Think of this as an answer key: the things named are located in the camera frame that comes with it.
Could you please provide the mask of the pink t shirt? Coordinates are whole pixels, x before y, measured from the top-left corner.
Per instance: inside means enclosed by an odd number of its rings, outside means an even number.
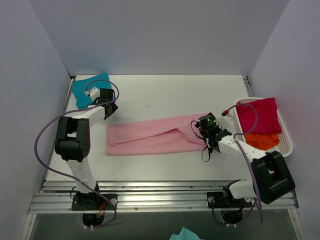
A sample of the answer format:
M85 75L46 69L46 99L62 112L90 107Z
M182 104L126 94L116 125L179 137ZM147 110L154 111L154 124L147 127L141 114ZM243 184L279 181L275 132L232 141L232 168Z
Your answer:
M107 127L108 156L160 155L196 152L205 147L192 121L205 113L114 123Z

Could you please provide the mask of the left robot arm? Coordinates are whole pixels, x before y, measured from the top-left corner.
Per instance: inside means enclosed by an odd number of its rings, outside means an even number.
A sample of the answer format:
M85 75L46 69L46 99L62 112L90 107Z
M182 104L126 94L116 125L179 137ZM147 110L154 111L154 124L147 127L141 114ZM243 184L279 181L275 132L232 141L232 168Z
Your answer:
M110 88L87 92L93 97L88 109L72 116L62 116L58 120L55 138L55 153L67 163L72 176L76 178L76 194L90 210L100 206L101 197L97 181L90 169L88 155L91 150L90 129L101 120L110 117L117 109L115 91Z

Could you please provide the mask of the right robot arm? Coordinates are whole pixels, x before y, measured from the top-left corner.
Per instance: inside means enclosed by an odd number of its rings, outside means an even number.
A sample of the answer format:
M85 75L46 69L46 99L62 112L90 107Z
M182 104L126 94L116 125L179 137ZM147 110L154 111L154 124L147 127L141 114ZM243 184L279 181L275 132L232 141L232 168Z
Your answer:
M270 204L295 190L296 184L280 152L263 151L237 140L227 130L228 125L225 116L215 118L212 113L199 117L195 124L210 154L217 151L244 160L248 167L250 180L237 180L224 187L225 205L232 207L242 199Z

